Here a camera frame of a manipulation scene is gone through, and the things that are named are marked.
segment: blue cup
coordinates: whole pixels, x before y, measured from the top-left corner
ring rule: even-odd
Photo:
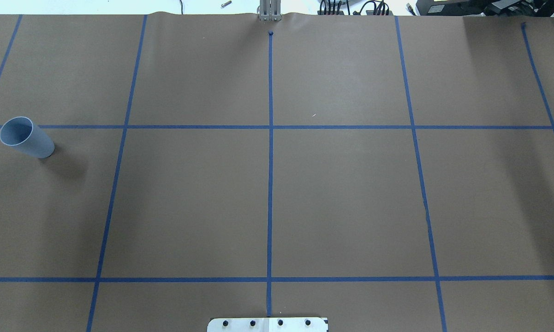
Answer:
[[[35,158],[47,158],[55,149],[51,138],[25,116],[17,116],[4,124],[0,129],[0,141]]]

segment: label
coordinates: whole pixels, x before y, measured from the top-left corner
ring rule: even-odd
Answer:
[[[443,11],[443,8],[445,8],[445,5],[431,6],[428,13],[441,12]]]

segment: black device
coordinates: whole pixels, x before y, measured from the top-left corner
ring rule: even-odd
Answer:
[[[416,8],[423,16],[465,16],[483,12],[488,16],[550,17],[554,13],[554,0],[417,0]]]

